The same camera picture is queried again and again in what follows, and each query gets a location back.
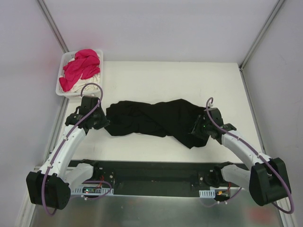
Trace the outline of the black graphic t shirt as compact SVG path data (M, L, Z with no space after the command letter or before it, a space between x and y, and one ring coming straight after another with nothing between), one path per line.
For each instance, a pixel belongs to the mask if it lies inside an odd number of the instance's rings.
M204 107L184 99L156 104L120 101L106 109L110 124L105 127L111 136L126 136L132 133L164 138L174 137L185 147L204 147L209 135L192 133L198 117L204 116Z

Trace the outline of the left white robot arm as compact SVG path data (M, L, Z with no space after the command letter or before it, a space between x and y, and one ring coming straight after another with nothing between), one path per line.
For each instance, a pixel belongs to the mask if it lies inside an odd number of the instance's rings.
M68 165L89 130L99 130L109 125L101 107L101 99L83 96L81 104L65 121L63 134L54 151L36 172L26 177L29 198L32 204L41 205L45 210L62 210L68 204L71 192L87 181L95 184L100 172L88 161L78 164L70 172Z

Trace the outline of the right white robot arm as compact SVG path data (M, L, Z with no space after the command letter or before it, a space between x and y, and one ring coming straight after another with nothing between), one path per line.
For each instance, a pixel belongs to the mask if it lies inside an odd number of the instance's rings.
M207 185L218 188L228 182L234 183L247 189L259 206L291 197L284 161L256 151L232 124L223 122L217 108L206 109L204 115L199 115L191 133L199 139L216 140L235 154L246 167L242 169L231 162L218 164L204 177Z

